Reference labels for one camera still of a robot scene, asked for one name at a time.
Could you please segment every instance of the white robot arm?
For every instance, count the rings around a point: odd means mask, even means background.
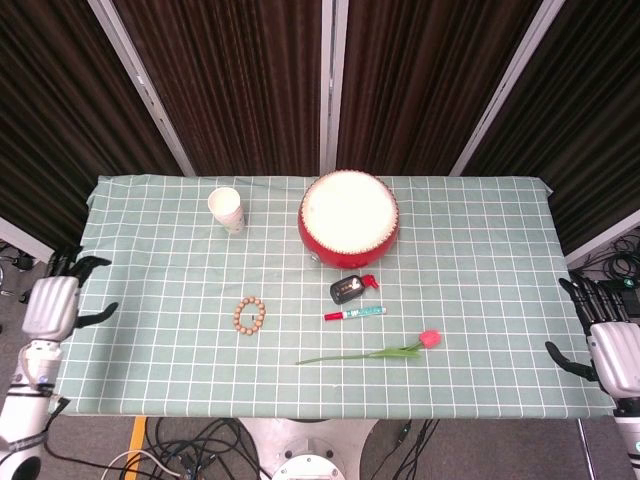
[[[61,272],[64,275],[43,278],[34,285],[22,326],[31,342],[20,350],[0,415],[0,479],[38,477],[50,420],[69,403],[53,393],[62,361],[60,342],[74,328],[100,323],[117,308],[118,304],[112,303],[100,314],[77,316],[82,284],[95,267],[110,263],[84,257],[73,268]],[[52,398],[57,400],[56,408],[49,414]]]
[[[547,351],[560,368],[598,381],[613,398],[613,415],[640,480],[640,325],[629,321],[616,292],[577,274],[571,280],[560,279],[560,285],[576,306],[592,365],[571,362],[551,342]]]

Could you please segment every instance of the white paper cup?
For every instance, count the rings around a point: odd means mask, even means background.
[[[240,233],[244,229],[244,210],[240,194],[230,187],[216,188],[208,200],[209,210],[229,233]]]

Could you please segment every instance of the curtain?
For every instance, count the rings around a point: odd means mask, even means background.
[[[351,0],[338,168],[448,175],[539,3]]]
[[[565,253],[640,209],[640,3],[570,0],[464,175],[529,175]]]
[[[116,0],[198,175],[315,175],[321,0]]]
[[[98,175],[180,170],[86,2],[0,9],[0,216],[77,243]]]

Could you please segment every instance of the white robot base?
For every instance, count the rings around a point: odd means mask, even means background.
[[[360,458],[377,420],[241,418],[261,466],[273,480],[358,480]]]

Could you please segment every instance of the robotic arm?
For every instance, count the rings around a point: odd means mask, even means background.
[[[118,307],[110,304],[102,313],[78,317],[78,294],[94,268],[111,262],[84,257],[72,268],[69,256],[55,256],[49,276],[38,280],[27,294],[29,306],[22,330],[31,342],[18,354],[18,366],[0,415],[0,479],[32,480],[40,473],[42,444],[51,420],[69,403],[53,389],[62,361],[60,342],[73,332],[108,319]],[[49,414],[51,399],[56,408]]]
[[[591,365],[566,358],[552,342],[545,346],[563,370],[600,388],[613,398],[618,430],[627,447],[636,478],[640,480],[640,326],[629,321],[617,292],[571,273],[571,281],[560,279],[576,307],[587,337]]]

